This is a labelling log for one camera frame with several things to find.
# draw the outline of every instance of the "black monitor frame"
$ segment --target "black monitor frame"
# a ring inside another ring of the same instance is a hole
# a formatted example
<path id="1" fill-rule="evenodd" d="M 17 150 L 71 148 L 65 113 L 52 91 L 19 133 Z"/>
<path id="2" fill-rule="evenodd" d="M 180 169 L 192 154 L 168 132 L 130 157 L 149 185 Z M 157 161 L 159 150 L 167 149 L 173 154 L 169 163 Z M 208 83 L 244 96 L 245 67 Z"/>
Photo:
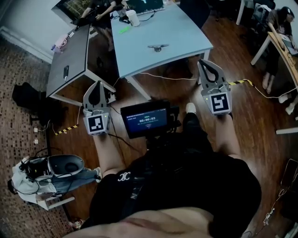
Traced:
<path id="1" fill-rule="evenodd" d="M 157 128 L 152 128 L 148 130 L 143 130 L 139 132 L 131 132 L 129 130 L 128 122 L 126 117 L 131 116 L 134 114 L 144 113 L 144 112 L 150 112 L 158 109 L 166 109 L 167 114 L 167 124 L 165 126 L 160 126 Z M 129 135 L 130 139 L 137 138 L 137 137 L 154 137 L 159 136 L 161 134 L 166 133 L 169 130 L 170 125 L 170 103 L 167 100 L 158 100 L 158 101 L 151 101 L 151 102 L 145 102 L 137 105 L 127 106 L 121 108 L 121 115 L 122 119 L 127 131 L 127 134 Z"/>

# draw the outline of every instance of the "black and white square marker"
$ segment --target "black and white square marker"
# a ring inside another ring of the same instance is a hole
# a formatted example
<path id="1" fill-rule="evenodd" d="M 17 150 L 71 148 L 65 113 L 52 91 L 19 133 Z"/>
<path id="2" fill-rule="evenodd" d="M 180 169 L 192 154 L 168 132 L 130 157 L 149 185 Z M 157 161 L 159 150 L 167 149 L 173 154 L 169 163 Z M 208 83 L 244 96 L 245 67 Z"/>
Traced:
<path id="1" fill-rule="evenodd" d="M 88 118 L 89 131 L 96 132 L 103 129 L 102 115 Z"/>
<path id="2" fill-rule="evenodd" d="M 211 94 L 210 103 L 213 114 L 229 113 L 231 111 L 228 92 Z"/>

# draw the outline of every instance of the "green object on table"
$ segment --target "green object on table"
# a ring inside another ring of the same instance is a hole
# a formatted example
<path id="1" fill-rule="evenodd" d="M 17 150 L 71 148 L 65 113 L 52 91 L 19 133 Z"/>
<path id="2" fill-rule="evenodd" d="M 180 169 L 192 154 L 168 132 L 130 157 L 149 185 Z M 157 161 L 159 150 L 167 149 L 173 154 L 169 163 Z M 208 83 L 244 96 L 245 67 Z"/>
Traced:
<path id="1" fill-rule="evenodd" d="M 122 34 L 122 33 L 126 32 L 126 31 L 128 31 L 128 29 L 130 29 L 130 26 L 127 26 L 127 27 L 123 28 L 122 30 L 120 30 L 119 31 L 119 34 Z"/>

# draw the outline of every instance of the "window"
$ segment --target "window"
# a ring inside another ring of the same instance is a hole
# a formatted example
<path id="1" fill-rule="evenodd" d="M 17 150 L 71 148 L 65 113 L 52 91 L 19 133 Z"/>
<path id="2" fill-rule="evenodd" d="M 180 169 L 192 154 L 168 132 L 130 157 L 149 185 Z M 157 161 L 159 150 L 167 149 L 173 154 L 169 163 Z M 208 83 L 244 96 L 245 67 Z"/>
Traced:
<path id="1" fill-rule="evenodd" d="M 71 20 L 79 19 L 91 0 L 61 0 L 56 6 Z"/>

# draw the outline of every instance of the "blue screen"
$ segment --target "blue screen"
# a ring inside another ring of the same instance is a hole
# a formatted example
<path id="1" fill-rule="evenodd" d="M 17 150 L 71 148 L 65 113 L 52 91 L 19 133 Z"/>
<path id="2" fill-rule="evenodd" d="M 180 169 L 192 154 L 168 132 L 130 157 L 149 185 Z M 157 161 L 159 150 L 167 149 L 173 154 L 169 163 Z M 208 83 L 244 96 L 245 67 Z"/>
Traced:
<path id="1" fill-rule="evenodd" d="M 165 108 L 150 112 L 144 112 L 126 117 L 129 130 L 140 132 L 167 124 L 167 110 Z"/>

